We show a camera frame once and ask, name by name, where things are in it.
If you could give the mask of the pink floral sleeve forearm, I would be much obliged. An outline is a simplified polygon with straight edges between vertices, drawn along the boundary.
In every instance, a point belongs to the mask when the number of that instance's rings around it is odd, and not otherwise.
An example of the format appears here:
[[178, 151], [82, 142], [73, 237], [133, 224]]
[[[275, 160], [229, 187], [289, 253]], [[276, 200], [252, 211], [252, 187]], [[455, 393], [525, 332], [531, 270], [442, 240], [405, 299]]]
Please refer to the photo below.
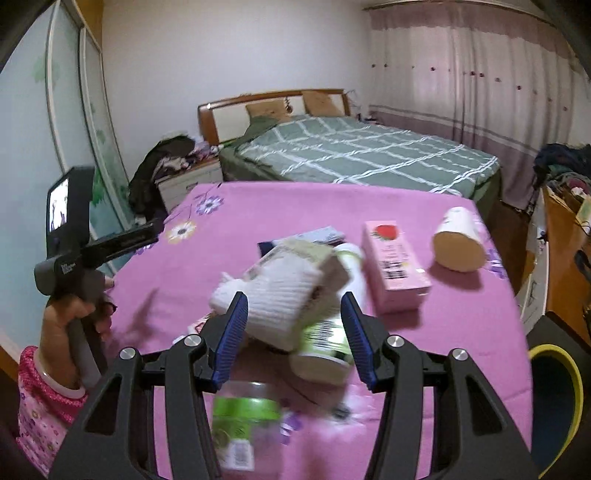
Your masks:
[[47, 478], [88, 393], [83, 387], [63, 387], [51, 378], [41, 366], [35, 346], [28, 346], [21, 353], [18, 389], [16, 442], [32, 465]]

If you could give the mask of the person left hand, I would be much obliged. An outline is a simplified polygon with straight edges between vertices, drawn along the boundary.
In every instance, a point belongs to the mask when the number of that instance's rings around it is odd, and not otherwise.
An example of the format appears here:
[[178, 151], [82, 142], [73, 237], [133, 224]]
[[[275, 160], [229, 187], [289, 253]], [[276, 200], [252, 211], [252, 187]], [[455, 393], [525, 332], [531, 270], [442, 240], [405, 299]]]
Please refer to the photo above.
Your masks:
[[79, 373], [70, 353], [68, 325], [73, 320], [89, 316], [97, 333], [105, 340], [110, 336], [114, 311], [115, 307], [107, 295], [98, 305], [75, 295], [58, 300], [51, 298], [43, 313], [37, 356], [43, 371], [60, 386], [77, 389], [80, 386]]

